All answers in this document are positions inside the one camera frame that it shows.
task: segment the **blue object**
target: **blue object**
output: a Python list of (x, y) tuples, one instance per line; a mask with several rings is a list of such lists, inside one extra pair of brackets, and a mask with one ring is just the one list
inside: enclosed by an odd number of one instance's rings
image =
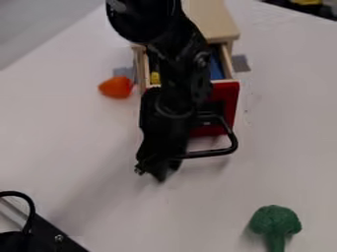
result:
[(213, 50), (211, 57), (211, 80), (224, 80), (226, 78), (222, 63), (216, 50)]

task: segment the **toy vegetable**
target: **toy vegetable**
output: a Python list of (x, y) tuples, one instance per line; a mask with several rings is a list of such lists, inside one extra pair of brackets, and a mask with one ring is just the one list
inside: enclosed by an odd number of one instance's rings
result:
[(114, 98), (127, 98), (132, 91), (132, 82), (125, 76), (113, 77), (99, 85), (103, 95)]
[(286, 237), (300, 232), (302, 225), (292, 210), (269, 206), (256, 211), (249, 228), (265, 236), (269, 252), (284, 252)]

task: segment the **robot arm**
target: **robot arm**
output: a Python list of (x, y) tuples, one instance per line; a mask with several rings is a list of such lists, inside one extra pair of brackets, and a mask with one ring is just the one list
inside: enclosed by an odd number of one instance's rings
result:
[(180, 0), (106, 1), (114, 29), (159, 57), (162, 85), (142, 97), (144, 141), (136, 167), (165, 180), (166, 164), (185, 153), (196, 110), (212, 93), (211, 52), (200, 30), (183, 13)]

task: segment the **white table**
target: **white table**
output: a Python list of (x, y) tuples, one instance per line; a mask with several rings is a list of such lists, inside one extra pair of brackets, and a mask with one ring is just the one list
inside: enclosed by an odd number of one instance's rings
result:
[(237, 153), (187, 161), (162, 186), (133, 173), (139, 97), (97, 92), (132, 53), (100, 8), (0, 74), (1, 189), (32, 195), (94, 252), (264, 251), (243, 230), (270, 204), (303, 221), (287, 251), (333, 251), (336, 24), (228, 1), (242, 31), (235, 54), (253, 69), (239, 76)]

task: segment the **green broccoli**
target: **green broccoli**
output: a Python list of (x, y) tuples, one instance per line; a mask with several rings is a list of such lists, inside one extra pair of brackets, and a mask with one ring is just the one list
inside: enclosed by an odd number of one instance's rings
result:
[(269, 206), (256, 211), (249, 228), (257, 234), (265, 235), (269, 252), (284, 252), (286, 237), (300, 232), (302, 225), (292, 210)]

